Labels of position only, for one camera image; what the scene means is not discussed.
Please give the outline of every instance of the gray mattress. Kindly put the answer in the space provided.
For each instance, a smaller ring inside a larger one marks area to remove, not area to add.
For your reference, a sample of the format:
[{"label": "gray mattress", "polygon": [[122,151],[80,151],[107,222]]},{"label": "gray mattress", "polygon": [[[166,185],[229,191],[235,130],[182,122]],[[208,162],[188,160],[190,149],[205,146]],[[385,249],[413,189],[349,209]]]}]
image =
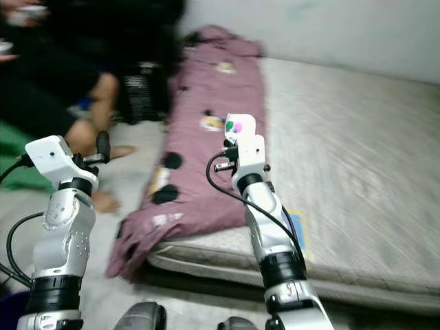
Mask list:
[{"label": "gray mattress", "polygon": [[[440,314],[440,87],[266,58],[276,192],[324,297]],[[154,266],[262,285],[247,228],[160,243]]]}]

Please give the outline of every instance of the white wall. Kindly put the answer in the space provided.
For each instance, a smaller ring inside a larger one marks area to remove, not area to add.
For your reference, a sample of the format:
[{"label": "white wall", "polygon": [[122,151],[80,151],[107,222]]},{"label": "white wall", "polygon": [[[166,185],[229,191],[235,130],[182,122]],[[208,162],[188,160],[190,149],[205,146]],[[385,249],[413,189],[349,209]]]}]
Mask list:
[{"label": "white wall", "polygon": [[182,33],[205,24],[271,57],[440,83],[440,0],[188,0]]}]

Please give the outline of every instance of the bare foot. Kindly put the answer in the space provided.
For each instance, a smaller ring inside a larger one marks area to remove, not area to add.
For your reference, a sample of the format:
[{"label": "bare foot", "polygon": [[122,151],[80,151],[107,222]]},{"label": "bare foot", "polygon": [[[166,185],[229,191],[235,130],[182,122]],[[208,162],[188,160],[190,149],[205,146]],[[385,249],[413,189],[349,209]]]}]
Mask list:
[{"label": "bare foot", "polygon": [[125,157],[134,153],[138,148],[135,146],[112,146],[110,152],[110,159]]},{"label": "bare foot", "polygon": [[103,213],[115,212],[120,207],[119,202],[115,198],[101,190],[92,194],[91,200],[93,201],[94,208]]}]

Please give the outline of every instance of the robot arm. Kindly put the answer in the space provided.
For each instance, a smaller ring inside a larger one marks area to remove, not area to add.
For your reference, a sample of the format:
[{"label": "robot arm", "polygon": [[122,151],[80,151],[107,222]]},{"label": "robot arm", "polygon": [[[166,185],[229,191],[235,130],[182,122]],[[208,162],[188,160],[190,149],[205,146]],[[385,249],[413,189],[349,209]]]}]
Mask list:
[{"label": "robot arm", "polygon": [[[224,171],[234,167],[232,187],[242,198],[264,209],[287,228],[281,201],[263,179],[268,169],[265,144],[262,136],[255,135],[255,126],[255,119],[250,115],[228,116],[225,137],[230,148],[229,152],[228,148],[224,152],[229,163],[227,166],[217,165],[214,169]],[[245,217],[263,276],[267,311],[272,315],[266,329],[332,330],[318,295],[307,281],[301,251],[273,219],[257,209],[247,205]]]},{"label": "robot arm", "polygon": [[27,315],[18,330],[77,330],[83,321],[79,291],[89,258],[89,235],[95,223],[91,194],[98,188],[98,169],[89,165],[109,160],[109,137],[97,137],[98,154],[72,155],[59,136],[25,147],[38,171],[57,191],[43,215],[44,233],[34,248]]}]

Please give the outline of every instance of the purple blanket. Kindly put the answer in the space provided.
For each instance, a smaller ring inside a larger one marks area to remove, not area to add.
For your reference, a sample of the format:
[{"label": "purple blanket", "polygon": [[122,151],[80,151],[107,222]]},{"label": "purple blanket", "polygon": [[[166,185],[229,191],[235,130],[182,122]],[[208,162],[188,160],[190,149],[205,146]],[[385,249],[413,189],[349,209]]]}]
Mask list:
[{"label": "purple blanket", "polygon": [[[109,277],[131,278],[163,239],[245,225],[243,205],[211,187],[205,168],[223,146],[228,113],[252,114],[258,133],[264,134],[261,49],[217,26],[205,27],[195,36],[175,80],[175,106],[163,156],[140,209],[121,223]],[[230,176],[212,172],[213,179],[229,189]]]}]

